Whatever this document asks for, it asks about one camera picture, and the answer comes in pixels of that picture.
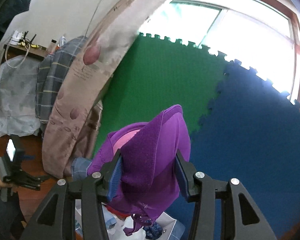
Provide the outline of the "purple underwear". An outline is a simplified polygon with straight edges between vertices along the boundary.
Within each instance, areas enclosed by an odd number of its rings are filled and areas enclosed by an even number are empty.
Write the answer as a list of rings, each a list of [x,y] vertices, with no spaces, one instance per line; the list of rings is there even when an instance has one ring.
[[[174,171],[177,152],[190,159],[191,143],[181,105],[160,112],[150,122],[137,122],[107,135],[87,175],[99,172],[115,153],[122,156],[122,174],[109,206],[131,215],[126,236],[151,225],[179,197]]]

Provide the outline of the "navy floral underwear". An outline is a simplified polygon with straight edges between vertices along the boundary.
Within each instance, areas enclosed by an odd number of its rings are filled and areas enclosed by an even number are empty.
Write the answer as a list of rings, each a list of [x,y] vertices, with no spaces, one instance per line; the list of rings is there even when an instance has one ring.
[[[146,233],[146,239],[149,240],[157,240],[159,239],[163,234],[163,228],[160,226],[157,222],[154,222],[150,226],[144,226],[143,230]]]

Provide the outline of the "beige floral curtain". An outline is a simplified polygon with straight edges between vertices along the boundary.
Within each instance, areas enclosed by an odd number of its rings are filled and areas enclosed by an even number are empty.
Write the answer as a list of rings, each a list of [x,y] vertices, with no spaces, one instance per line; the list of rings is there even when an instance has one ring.
[[[91,156],[100,119],[96,104],[138,29],[169,1],[100,1],[95,27],[72,62],[47,122],[42,160],[48,174],[56,178],[68,176],[75,158]]]

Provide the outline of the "green foam mat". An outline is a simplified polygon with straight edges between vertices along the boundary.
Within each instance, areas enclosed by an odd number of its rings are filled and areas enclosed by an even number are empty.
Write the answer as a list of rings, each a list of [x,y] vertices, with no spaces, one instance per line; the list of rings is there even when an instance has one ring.
[[[148,122],[161,111],[181,105],[191,137],[209,114],[224,79],[225,54],[190,42],[140,34],[113,74],[103,97],[97,152],[110,132],[136,122]]]

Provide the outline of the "blue checked cloth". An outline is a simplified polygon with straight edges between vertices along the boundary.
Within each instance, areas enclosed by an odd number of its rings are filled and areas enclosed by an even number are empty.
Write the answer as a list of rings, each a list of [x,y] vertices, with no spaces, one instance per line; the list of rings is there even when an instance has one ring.
[[[91,164],[91,160],[87,158],[75,158],[71,163],[71,175],[73,181],[83,180],[87,177],[87,169]]]

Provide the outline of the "white floral bedding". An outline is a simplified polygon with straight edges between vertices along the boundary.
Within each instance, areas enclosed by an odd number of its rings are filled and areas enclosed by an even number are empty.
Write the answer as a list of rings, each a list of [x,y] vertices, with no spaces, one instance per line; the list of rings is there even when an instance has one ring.
[[[0,66],[0,137],[37,135],[35,96],[40,61],[17,56]]]

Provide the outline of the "grey plaid blanket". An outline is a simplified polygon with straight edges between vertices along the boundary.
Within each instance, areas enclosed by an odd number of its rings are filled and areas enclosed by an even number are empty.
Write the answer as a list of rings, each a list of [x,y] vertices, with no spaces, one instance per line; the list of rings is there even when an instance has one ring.
[[[35,110],[41,131],[45,131],[60,87],[76,55],[88,38],[79,36],[49,54],[38,65]]]

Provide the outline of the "white Xincci shoe box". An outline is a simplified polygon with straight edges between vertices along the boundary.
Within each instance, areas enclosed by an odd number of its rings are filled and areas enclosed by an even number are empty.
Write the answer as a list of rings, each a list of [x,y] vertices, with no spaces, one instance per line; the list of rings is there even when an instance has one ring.
[[[102,205],[102,210],[109,239],[179,239],[175,234],[177,220],[166,213],[162,213],[153,225],[142,226],[137,232],[127,236],[125,230],[134,226],[132,217],[120,218],[105,205]]]

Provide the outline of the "blue foam mat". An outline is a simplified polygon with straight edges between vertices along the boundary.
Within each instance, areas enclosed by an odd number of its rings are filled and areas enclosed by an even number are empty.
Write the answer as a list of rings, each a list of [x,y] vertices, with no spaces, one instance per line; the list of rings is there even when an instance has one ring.
[[[191,137],[191,161],[219,180],[238,178],[281,238],[300,222],[300,111],[253,69],[213,60],[173,83]]]

